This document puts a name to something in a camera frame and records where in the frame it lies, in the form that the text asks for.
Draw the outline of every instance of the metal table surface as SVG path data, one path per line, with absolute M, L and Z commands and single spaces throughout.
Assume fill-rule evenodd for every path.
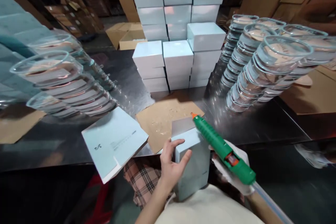
M 153 93 L 146 90 L 132 60 L 133 50 L 100 50 L 108 57 L 104 70 L 117 80 L 117 88 L 111 95 L 129 115 L 166 96 L 168 92 Z M 244 113 L 226 108 L 228 89 L 220 87 L 221 66 L 216 66 L 207 87 L 185 90 L 191 100 L 205 112 L 206 120 L 225 139 L 241 148 L 260 148 L 273 144 L 292 144 L 311 138 L 288 115 L 277 100 L 251 107 Z M 0 145 L 0 172 L 38 167 L 91 163 L 81 131 L 97 118 L 62 121 L 45 116 L 20 141 L 12 145 Z M 153 155 L 148 144 L 137 156 Z

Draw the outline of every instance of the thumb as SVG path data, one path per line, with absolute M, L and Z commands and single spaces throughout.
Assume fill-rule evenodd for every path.
M 193 154 L 192 150 L 187 150 L 187 152 L 184 154 L 183 158 L 181 159 L 179 166 L 182 167 L 183 171 L 185 167 L 187 166 L 192 154 Z

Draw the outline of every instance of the shoe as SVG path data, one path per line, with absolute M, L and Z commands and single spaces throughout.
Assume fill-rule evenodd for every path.
M 301 154 L 301 156 L 305 158 L 308 163 L 310 163 L 311 166 L 317 169 L 322 169 L 323 167 L 328 166 L 328 164 L 321 161 L 321 157 L 323 156 L 322 153 L 309 150 L 302 144 L 295 145 L 295 149 Z

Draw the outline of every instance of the red object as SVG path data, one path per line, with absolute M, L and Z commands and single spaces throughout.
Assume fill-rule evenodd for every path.
M 109 223 L 112 217 L 112 211 L 103 212 L 105 199 L 109 191 L 109 183 L 103 184 L 99 175 L 93 175 L 88 184 L 88 188 L 100 185 L 100 190 L 97 197 L 96 206 L 94 207 L 92 216 L 85 222 L 85 224 L 105 224 Z

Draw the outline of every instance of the white glove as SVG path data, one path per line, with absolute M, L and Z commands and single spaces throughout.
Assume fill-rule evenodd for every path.
M 245 151 L 237 148 L 235 145 L 233 145 L 232 143 L 230 143 L 229 141 L 226 141 L 226 143 L 233 149 L 233 151 L 241 158 L 245 161 L 245 163 L 250 166 L 249 163 L 249 158 L 246 154 Z M 244 196 L 250 195 L 252 193 L 254 193 L 254 188 L 250 185 L 244 185 L 243 183 L 241 183 L 241 181 L 239 180 L 239 178 L 233 174 L 232 172 L 230 172 L 230 170 L 221 162 L 221 160 L 218 158 L 217 155 L 215 155 L 215 158 L 212 158 L 212 162 L 214 163 L 214 165 L 216 166 L 216 168 L 219 170 L 220 173 L 222 173 L 223 177 L 234 187 L 236 187 L 241 194 L 243 194 Z

